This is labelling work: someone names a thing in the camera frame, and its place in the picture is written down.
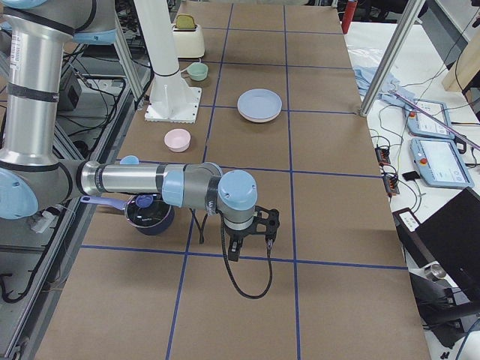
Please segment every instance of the pot handle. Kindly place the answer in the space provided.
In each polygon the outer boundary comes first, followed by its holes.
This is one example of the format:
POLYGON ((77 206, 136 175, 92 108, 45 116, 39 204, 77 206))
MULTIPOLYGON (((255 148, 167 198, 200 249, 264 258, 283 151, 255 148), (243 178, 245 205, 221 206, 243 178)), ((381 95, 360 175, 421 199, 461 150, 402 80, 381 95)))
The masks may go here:
POLYGON ((118 210, 125 210, 125 205, 127 204, 124 200, 112 199, 110 197, 100 197, 100 196, 82 196, 80 197, 81 203, 87 204, 97 204, 97 205, 107 205, 112 206, 118 210))

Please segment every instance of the light blue cloth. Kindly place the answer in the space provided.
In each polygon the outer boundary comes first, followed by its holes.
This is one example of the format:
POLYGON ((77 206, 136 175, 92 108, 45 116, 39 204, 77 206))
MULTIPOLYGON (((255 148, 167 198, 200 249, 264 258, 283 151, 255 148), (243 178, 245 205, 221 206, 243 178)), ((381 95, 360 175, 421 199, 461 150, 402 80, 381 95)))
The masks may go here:
MULTIPOLYGON (((374 78, 375 73, 377 72, 378 67, 363 67, 363 66, 354 66, 353 72, 355 73, 355 79, 357 80, 358 92, 360 95, 367 94, 368 88, 372 79, 374 78)), ((413 101, 415 94, 411 91, 405 90, 400 86, 400 81, 396 79, 390 73, 388 74, 385 82, 380 89, 378 98, 385 101, 388 104, 396 105, 398 107, 404 107, 405 103, 402 100, 399 100, 395 95, 389 94, 389 91, 395 90, 398 94, 403 97, 413 101)))

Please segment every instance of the green cup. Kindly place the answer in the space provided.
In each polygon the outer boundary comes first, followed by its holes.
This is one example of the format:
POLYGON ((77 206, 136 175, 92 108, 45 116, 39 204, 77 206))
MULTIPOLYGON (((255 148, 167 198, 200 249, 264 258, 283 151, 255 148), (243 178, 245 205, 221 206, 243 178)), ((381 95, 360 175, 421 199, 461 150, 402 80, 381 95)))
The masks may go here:
POLYGON ((202 81, 206 79, 209 73, 209 67, 202 62, 194 62, 187 67, 187 72, 192 80, 202 81))

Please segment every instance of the pink bowl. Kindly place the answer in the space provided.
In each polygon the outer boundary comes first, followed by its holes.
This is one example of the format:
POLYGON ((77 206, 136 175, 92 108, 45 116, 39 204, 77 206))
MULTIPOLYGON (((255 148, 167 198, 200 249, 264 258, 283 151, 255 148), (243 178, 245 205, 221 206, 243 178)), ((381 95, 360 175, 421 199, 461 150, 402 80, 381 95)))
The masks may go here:
POLYGON ((172 152, 184 152, 190 145, 190 133, 184 129, 173 129, 165 134, 163 141, 172 152))

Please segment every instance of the white table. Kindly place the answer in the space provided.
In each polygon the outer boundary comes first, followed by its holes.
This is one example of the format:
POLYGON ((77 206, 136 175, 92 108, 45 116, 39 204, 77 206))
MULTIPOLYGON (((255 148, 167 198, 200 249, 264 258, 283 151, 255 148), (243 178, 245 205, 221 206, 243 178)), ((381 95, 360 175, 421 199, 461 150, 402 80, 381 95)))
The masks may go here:
MULTIPOLYGON (((345 41, 349 47, 383 51, 388 46, 394 30, 395 25, 392 24, 353 22, 349 28, 349 33, 345 35, 345 41)), ((360 64, 364 63, 361 58, 351 57, 351 59, 353 65, 365 66, 365 64, 360 64)), ((374 63, 374 60, 375 58, 370 60, 370 66, 377 65, 374 63)), ((447 73, 443 61, 435 50, 434 45, 430 42, 430 39, 422 26, 414 25, 394 63, 393 68, 391 69, 391 73, 399 79, 400 84, 404 86, 411 83, 422 83, 433 77, 438 71, 442 70, 443 72, 432 82, 429 81, 423 85, 407 86, 406 89, 415 93, 416 97, 421 96, 422 99, 426 100, 442 101, 446 103, 448 108, 461 107, 459 109, 449 110, 449 115, 453 122, 478 122, 475 114, 470 106, 467 105, 467 102, 461 93, 447 92, 443 89, 441 82, 447 73)), ((378 131, 379 135, 387 137, 391 141, 391 144, 398 144, 400 138, 393 133, 383 130, 380 126, 379 113, 387 105, 387 103, 377 100, 368 114, 368 124, 370 129, 374 129, 374 131, 372 131, 372 136, 377 135, 375 131, 378 131)), ((398 153, 400 146, 394 146, 391 148, 390 159, 393 166, 400 174, 415 170, 413 159, 410 155, 410 140, 412 137, 408 134, 407 130, 404 132, 405 119, 402 110, 390 106, 381 112, 381 120, 384 128, 399 134, 403 133, 403 145, 401 146, 400 154, 398 153)), ((480 126, 456 125, 454 128, 466 135, 472 141, 480 143, 480 126)), ((373 144, 377 144, 377 138, 373 139, 373 144)), ((382 139, 379 140, 379 145, 385 144, 386 141, 383 141, 382 139)), ((462 155, 462 158, 467 163, 474 162, 471 157, 470 147, 468 148, 467 153, 462 155)), ((479 194, 480 166, 470 169, 469 173, 475 182, 473 190, 479 194)), ((417 184, 420 187, 421 193, 424 194, 422 196, 421 206, 415 213, 420 221, 429 218, 434 212, 460 192, 460 190, 456 189, 428 187, 422 180, 418 180, 417 184)), ((391 210, 393 212, 406 207, 411 208, 415 202, 415 196, 412 191, 405 187, 405 185, 399 184, 399 189, 400 195, 393 196, 391 199, 391 210)), ((427 331, 425 332, 425 337, 427 338, 432 359, 438 359, 445 351, 450 351, 450 356, 448 358, 454 359, 462 341, 460 339, 455 344, 454 349, 450 350, 443 347, 433 333, 427 331)), ((479 354, 480 333, 477 331, 469 336, 466 346, 462 351, 461 359, 477 360, 479 354)))

